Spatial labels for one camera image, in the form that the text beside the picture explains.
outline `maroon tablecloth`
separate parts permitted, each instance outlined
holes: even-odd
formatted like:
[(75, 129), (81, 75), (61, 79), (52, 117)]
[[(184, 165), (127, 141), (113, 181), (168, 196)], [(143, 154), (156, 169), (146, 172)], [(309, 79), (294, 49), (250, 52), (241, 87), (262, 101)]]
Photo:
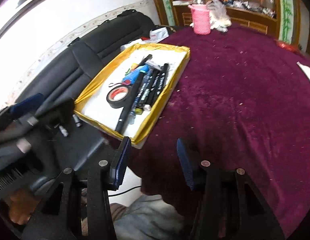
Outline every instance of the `maroon tablecloth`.
[(247, 171), (288, 237), (310, 208), (310, 82), (296, 64), (310, 60), (238, 25), (226, 35), (186, 28), (162, 43), (189, 47), (191, 60), (130, 159), (143, 192), (195, 214), (198, 196), (185, 185), (176, 153), (183, 137), (203, 159)]

